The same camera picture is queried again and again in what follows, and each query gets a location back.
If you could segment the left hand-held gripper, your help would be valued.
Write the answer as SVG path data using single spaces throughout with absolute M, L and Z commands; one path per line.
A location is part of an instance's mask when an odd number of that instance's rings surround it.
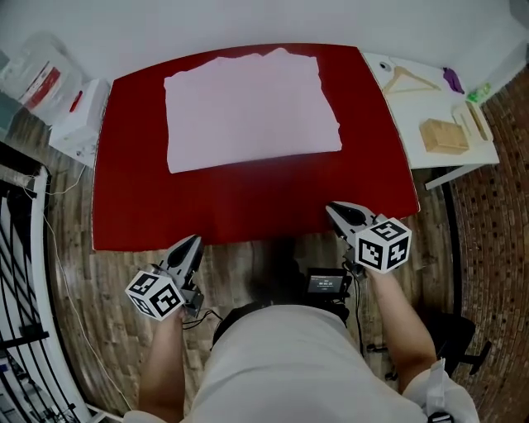
M 136 309 L 157 321 L 184 309 L 196 317 L 204 296 L 194 283 L 203 256 L 202 237 L 190 235 L 167 249 L 160 266 L 139 271 L 126 287 L 126 295 Z

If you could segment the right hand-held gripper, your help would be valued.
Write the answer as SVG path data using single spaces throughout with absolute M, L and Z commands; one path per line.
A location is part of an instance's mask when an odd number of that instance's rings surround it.
M 326 213 L 350 246 L 344 255 L 350 264 L 386 274 L 408 261 L 412 231 L 401 221 L 350 202 L 331 202 Z

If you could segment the pink robe garment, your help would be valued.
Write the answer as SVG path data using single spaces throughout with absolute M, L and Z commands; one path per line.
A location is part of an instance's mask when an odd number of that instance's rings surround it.
M 314 56 L 218 57 L 164 81 L 171 173 L 341 150 Z

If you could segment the person's left forearm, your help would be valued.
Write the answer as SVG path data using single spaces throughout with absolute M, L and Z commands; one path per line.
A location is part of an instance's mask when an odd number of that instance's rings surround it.
M 183 317 L 178 309 L 160 321 L 141 372 L 138 409 L 167 423 L 183 419 L 185 376 L 183 370 Z

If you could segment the person's right forearm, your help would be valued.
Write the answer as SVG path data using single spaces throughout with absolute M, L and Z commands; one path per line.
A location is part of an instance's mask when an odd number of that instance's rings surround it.
M 417 375 L 437 361 L 435 345 L 393 274 L 371 269 L 367 274 L 382 318 L 389 356 L 398 374 L 398 389 L 403 392 Z

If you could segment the black device with screen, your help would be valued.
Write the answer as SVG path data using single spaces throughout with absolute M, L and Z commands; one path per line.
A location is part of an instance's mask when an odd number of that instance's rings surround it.
M 340 299 L 349 296 L 352 277 L 345 269 L 309 268 L 307 270 L 306 294 Z

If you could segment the red covered table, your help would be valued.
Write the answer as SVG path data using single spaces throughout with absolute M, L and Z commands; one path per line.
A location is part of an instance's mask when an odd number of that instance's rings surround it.
M 272 45 L 213 50 L 116 79 L 94 167 L 93 248 L 164 250 L 193 234 L 207 245 L 330 229 L 326 205 L 353 202 L 404 218 L 418 213 L 412 173 L 384 96 L 354 46 L 297 43 L 316 58 L 342 148 L 171 173 L 164 80 L 218 57 L 267 54 Z

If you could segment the person's black trousers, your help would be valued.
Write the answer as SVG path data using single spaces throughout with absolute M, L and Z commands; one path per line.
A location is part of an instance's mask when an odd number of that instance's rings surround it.
M 349 336 L 347 320 L 350 311 L 345 298 L 327 299 L 306 294 L 307 274 L 294 257 L 293 239 L 274 240 L 264 244 L 258 273 L 252 274 L 247 287 L 251 302 L 232 309 L 219 323 L 212 338 L 212 348 L 226 338 L 229 331 L 249 317 L 267 317 L 275 311 L 309 311 Z

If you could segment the wooden box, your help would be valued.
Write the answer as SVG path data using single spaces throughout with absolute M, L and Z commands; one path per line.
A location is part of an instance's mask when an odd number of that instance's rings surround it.
M 469 150 L 463 129 L 453 122 L 428 119 L 419 126 L 427 152 L 439 154 L 463 154 Z

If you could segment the wooden clothes hanger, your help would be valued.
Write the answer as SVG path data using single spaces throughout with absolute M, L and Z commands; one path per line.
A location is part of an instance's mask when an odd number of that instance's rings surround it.
M 400 91 L 392 91 L 393 87 L 397 84 L 398 80 L 401 77 L 408 77 L 408 78 L 414 79 L 414 80 L 418 81 L 419 83 L 421 83 L 422 87 L 421 88 L 414 88 L 414 89 L 407 89 L 407 90 L 400 90 Z M 412 72 L 410 72 L 409 70 L 405 69 L 404 67 L 396 65 L 393 68 L 393 77 L 383 87 L 382 93 L 387 95 L 387 94 L 391 94 L 391 93 L 411 93 L 411 92 L 428 91 L 428 90 L 440 91 L 441 88 L 438 85 L 430 82 L 429 80 L 421 78 L 421 77 L 413 74 Z

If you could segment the black and white stair railing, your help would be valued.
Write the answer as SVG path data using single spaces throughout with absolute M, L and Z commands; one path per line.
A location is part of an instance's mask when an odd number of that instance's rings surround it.
M 50 286 L 50 175 L 0 142 L 0 423 L 102 423 L 64 354 Z

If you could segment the person's white shirt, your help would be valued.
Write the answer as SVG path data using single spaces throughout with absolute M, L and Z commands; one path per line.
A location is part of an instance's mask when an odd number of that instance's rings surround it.
M 473 400 L 439 367 L 398 393 L 370 370 L 343 322 L 280 305 L 243 316 L 212 348 L 181 423 L 479 423 Z

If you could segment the light wooden rack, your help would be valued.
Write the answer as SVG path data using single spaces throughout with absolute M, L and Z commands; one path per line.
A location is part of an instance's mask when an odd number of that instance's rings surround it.
M 470 144 L 491 143 L 493 134 L 481 109 L 473 102 L 462 102 L 451 109 L 456 124 L 463 129 Z

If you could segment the black office chair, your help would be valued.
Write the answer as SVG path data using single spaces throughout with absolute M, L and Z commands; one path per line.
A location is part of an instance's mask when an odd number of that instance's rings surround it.
M 471 366 L 470 373 L 477 373 L 487 358 L 492 343 L 486 342 L 478 355 L 466 353 L 475 333 L 475 324 L 472 321 L 453 314 L 437 313 L 427 323 L 423 322 L 423 324 L 434 342 L 437 361 L 439 359 L 446 361 L 446 372 L 449 375 L 453 374 L 459 364 L 469 364 Z M 389 356 L 386 342 L 383 345 L 371 343 L 364 346 L 362 350 L 365 353 L 386 353 Z M 394 365 L 393 373 L 393 379 L 398 380 Z

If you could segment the purple cloth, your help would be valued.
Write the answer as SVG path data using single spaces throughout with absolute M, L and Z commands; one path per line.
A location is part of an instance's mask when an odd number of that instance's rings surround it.
M 453 92 L 464 94 L 465 90 L 463 89 L 460 79 L 457 73 L 452 68 L 443 67 L 443 78 L 449 84 L 450 89 Z

